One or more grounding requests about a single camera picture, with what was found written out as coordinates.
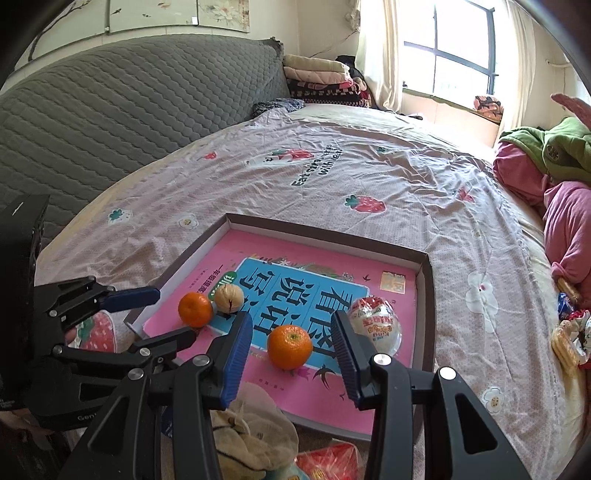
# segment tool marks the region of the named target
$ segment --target headboard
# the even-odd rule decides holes
[[[129,173],[289,97],[275,39],[141,37],[45,67],[0,96],[0,209],[50,193],[44,243]]]

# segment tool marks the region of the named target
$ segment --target window frame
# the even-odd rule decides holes
[[[404,42],[405,47],[412,47],[417,48],[419,50],[429,51],[435,55],[435,67],[433,68],[433,84],[431,88],[431,93],[435,94],[435,75],[437,72],[437,57],[442,57],[444,59],[448,59],[451,61],[455,61],[461,65],[474,69],[478,72],[481,72],[488,77],[488,87],[486,90],[487,95],[493,95],[495,91],[495,77],[498,76],[495,73],[495,65],[496,65],[496,41],[495,41],[495,21],[493,18],[493,13],[495,12],[494,8],[486,8],[481,5],[478,5],[474,2],[470,2],[470,0],[464,0],[466,3],[473,5],[476,8],[480,8],[486,12],[486,23],[488,27],[488,68],[482,67],[477,63],[474,63],[470,60],[463,59],[458,57],[457,55],[453,55],[443,50],[439,50],[437,48],[437,5],[436,2],[433,3],[433,20],[434,20],[434,27],[435,27],[435,43],[434,48],[427,47],[425,45],[420,45],[418,43],[413,43],[409,41]]]

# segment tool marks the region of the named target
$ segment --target orange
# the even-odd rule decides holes
[[[207,295],[190,291],[178,303],[178,315],[185,325],[200,328],[213,318],[213,306]]]
[[[306,363],[312,354],[312,340],[302,327],[282,325],[267,338],[271,362],[283,370],[294,370]]]

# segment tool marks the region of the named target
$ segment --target window pane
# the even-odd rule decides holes
[[[469,108],[476,95],[486,95],[488,77],[455,61],[437,57],[435,95]]]
[[[438,0],[437,48],[488,68],[486,12],[464,0]]]
[[[414,47],[402,48],[402,79],[412,90],[433,92],[435,55]]]
[[[402,0],[402,39],[435,48],[435,20],[433,0]]]

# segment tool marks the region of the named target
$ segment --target green label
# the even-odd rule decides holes
[[[221,287],[222,285],[227,285],[229,283],[232,283],[235,278],[236,278],[236,272],[224,273],[224,275],[222,275],[222,278],[220,278],[220,280],[212,288],[211,292],[209,292],[209,295],[207,296],[207,298],[209,298],[209,300],[213,300],[213,296],[216,294],[216,290],[219,287]]]

